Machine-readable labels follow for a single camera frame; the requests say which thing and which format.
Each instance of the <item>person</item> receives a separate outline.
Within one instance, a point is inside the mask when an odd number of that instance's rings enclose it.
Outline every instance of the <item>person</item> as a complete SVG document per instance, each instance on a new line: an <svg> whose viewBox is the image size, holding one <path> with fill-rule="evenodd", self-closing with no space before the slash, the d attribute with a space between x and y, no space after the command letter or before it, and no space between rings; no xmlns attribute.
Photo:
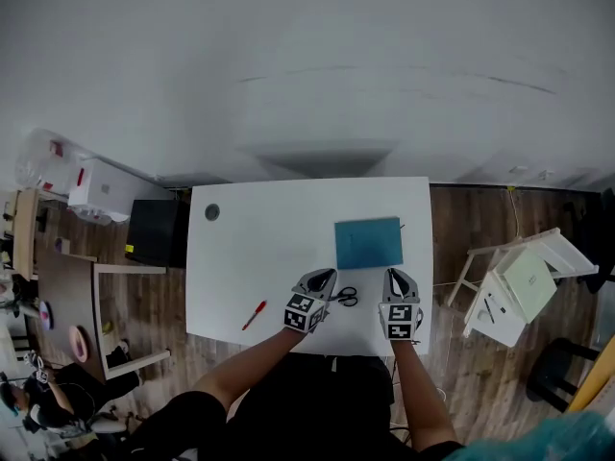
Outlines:
<svg viewBox="0 0 615 461"><path fill-rule="evenodd" d="M126 341L107 355L109 367L128 360ZM128 373L102 384L74 363L44 372L46 384L37 380L36 373L26 379L23 388L6 380L0 384L0 399L15 416L24 417L24 426L30 431L43 427L62 432L79 420L87 424L105 403L123 397L141 383L137 373Z"/></svg>
<svg viewBox="0 0 615 461"><path fill-rule="evenodd" d="M392 341L411 448L390 432L393 387L377 357L289 353L306 334L283 328L226 360L147 419L122 458L315 458L330 454L439 460L461 448L446 406L410 341ZM227 422L231 405L247 391Z"/></svg>

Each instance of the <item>floor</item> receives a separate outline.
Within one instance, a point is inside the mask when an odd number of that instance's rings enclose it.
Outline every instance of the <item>floor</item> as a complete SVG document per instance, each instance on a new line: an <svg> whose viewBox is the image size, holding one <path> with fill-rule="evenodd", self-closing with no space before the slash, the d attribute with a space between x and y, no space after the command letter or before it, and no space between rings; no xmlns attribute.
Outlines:
<svg viewBox="0 0 615 461"><path fill-rule="evenodd" d="M571 235L569 217L562 210L574 202L584 207L583 194L516 190L512 193L522 236L560 227ZM454 281L470 247L502 244L516 234L515 211L509 193L500 188L434 186L431 188L434 283ZM107 227L85 223L64 209L51 209L47 232L37 243L50 245L55 237L71 241L71 252L94 255L104 263L125 263L127 226ZM480 279L480 265L469 280ZM129 339L135 354L169 348L172 357L143 370L145 384L118 400L118 411L148 417L175 395L190 388L200 375L239 352L238 345L185 333L185 271L171 269L166 276L105 276L101 282L104 320L113 323L108 352L118 337ZM442 302L451 285L434 286ZM460 294L455 306L469 303ZM477 438L510 439L523 434L557 412L546 403L526 399L524 378L541 350L555 337L564 336L589 345L596 313L596 296L574 279L564 280L543 312L527 327L518 345L508 349L474 331L464 339L462 322L451 310L434 307L431 351L423 357L436 386L446 394L446 404L462 442ZM45 341L37 322L30 323L42 354L58 363L67 357ZM392 359L387 359L392 370ZM583 362L575 362L569 380L579 380ZM396 389L393 422L406 423L401 392Z"/></svg>

